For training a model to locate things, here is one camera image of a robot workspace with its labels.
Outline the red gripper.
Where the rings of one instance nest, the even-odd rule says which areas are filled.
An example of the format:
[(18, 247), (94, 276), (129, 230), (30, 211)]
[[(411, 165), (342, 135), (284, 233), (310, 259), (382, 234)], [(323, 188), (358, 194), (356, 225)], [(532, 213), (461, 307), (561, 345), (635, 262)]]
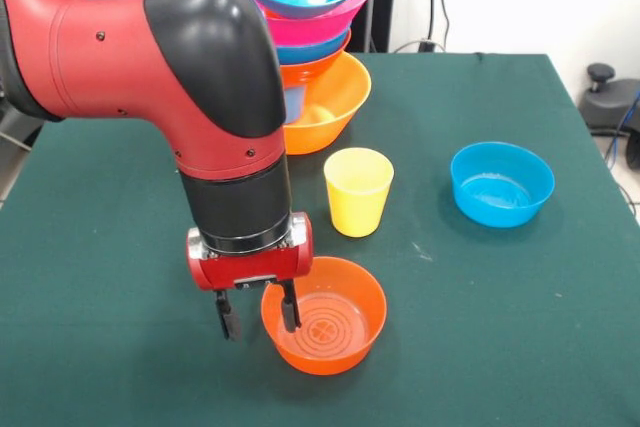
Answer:
[(273, 247), (248, 255), (222, 255), (209, 250), (198, 229), (187, 234), (187, 264), (196, 285), (215, 291), (215, 305), (226, 340), (240, 341), (242, 329), (239, 317), (227, 295), (227, 289), (246, 288), (258, 281), (282, 281), (281, 313), (287, 332), (301, 327), (294, 279), (309, 273), (313, 257), (310, 229), (285, 237), (292, 246)]

